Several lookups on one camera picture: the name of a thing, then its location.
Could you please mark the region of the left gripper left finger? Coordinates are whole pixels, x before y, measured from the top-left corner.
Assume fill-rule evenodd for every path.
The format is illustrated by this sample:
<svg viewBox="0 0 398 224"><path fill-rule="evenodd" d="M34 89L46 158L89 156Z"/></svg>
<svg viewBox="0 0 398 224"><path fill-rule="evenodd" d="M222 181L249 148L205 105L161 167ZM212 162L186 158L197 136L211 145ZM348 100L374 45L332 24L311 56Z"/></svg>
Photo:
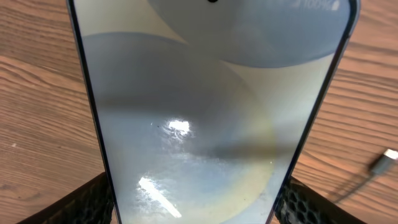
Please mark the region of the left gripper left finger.
<svg viewBox="0 0 398 224"><path fill-rule="evenodd" d="M18 224L110 224L113 196L105 173Z"/></svg>

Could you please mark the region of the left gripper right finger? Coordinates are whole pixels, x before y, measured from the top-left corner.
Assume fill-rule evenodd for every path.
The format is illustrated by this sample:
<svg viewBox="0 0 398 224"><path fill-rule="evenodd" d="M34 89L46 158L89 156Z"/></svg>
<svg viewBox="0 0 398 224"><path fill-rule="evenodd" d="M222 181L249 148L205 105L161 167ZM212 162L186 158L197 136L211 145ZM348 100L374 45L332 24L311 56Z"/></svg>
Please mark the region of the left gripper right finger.
<svg viewBox="0 0 398 224"><path fill-rule="evenodd" d="M277 198L275 216L281 224L365 224L293 177Z"/></svg>

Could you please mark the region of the blue Galaxy smartphone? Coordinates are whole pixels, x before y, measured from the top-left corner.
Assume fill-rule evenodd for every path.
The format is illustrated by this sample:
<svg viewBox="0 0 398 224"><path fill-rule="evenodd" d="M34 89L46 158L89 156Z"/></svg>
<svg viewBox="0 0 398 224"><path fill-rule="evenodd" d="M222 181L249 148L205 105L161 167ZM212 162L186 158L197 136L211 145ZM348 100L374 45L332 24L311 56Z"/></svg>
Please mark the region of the blue Galaxy smartphone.
<svg viewBox="0 0 398 224"><path fill-rule="evenodd" d="M119 223L269 223L351 0L67 1Z"/></svg>

